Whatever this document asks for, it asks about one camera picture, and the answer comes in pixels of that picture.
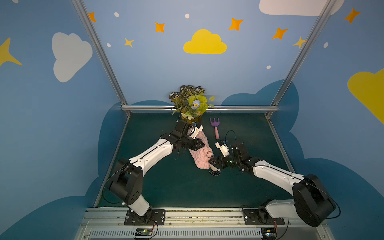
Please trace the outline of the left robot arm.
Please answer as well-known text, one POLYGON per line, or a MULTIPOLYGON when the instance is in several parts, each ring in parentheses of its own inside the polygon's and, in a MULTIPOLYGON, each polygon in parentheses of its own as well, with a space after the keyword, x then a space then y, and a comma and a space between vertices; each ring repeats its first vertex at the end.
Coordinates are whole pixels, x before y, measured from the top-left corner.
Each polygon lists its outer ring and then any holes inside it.
POLYGON ((130 158, 119 160, 113 174, 107 179, 107 189, 124 202, 134 214, 143 218, 151 211, 151 205, 142 195, 145 174, 160 160, 181 148, 197 151, 205 146, 197 135, 203 131, 199 123, 179 120, 175 128, 150 148, 130 158))

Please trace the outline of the white plush cat keychain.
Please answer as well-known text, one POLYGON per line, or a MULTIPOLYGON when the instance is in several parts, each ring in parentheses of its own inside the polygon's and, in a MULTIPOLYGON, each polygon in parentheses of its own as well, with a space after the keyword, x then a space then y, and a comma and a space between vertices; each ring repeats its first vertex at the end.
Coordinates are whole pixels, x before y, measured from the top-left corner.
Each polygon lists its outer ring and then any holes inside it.
POLYGON ((217 177, 221 174, 221 171, 220 170, 217 170, 217 171, 214 171, 212 169, 209 169, 209 173, 214 176, 214 177, 217 177))

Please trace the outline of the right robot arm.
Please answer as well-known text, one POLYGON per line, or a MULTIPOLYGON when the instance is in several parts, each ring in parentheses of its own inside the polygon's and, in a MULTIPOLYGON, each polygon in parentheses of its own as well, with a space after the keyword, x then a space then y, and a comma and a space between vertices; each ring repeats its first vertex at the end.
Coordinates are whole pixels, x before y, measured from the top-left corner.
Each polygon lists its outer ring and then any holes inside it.
POLYGON ((274 220, 301 219, 311 227, 318 227, 339 205, 330 197, 321 180, 312 174, 303 176, 252 157, 244 144, 229 147, 225 141, 216 142, 221 155, 210 159, 211 173, 218 175, 224 168, 237 168, 259 179, 264 179, 289 193, 288 200, 268 200, 254 211, 261 224, 274 220))

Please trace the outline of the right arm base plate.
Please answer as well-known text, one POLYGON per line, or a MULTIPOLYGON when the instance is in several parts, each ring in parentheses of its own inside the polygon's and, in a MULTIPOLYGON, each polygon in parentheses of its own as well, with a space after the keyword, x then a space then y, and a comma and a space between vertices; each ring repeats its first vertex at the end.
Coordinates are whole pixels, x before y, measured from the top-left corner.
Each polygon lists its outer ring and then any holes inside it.
POLYGON ((285 225, 283 218, 272 218, 265 210, 242 209, 245 224, 247 226, 256 225, 285 225))

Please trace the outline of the pink fluffy zipper bag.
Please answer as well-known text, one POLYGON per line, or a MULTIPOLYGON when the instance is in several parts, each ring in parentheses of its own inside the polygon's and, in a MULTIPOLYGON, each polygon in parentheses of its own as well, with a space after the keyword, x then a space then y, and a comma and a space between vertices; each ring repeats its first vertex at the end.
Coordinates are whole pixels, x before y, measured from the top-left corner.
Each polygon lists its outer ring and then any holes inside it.
POLYGON ((194 162, 199 169, 208 170, 210 168, 209 160, 213 155, 213 150, 209 146, 208 139, 203 132, 199 132, 197 134, 197 138, 202 140, 204 147, 198 149, 197 151, 189 150, 189 152, 191 153, 194 162))

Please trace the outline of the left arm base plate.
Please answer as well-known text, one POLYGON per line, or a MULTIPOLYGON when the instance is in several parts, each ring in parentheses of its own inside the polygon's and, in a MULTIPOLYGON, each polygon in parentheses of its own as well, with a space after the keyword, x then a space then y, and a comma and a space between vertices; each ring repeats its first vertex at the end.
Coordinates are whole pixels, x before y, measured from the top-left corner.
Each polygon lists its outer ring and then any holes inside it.
POLYGON ((149 209, 143 216, 139 216, 133 210, 128 210, 126 213, 124 225, 125 226, 149 226, 165 224, 166 210, 163 209, 149 209))

